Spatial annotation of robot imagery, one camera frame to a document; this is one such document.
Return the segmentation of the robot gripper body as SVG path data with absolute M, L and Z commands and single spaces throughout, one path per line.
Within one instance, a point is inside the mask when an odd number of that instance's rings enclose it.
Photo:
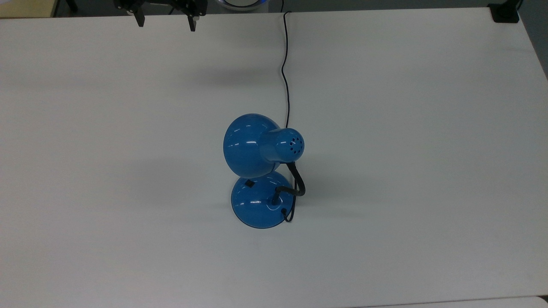
M 145 3 L 167 5 L 187 16 L 204 16 L 207 14 L 207 0 L 114 0 L 114 6 L 126 12 L 135 13 Z

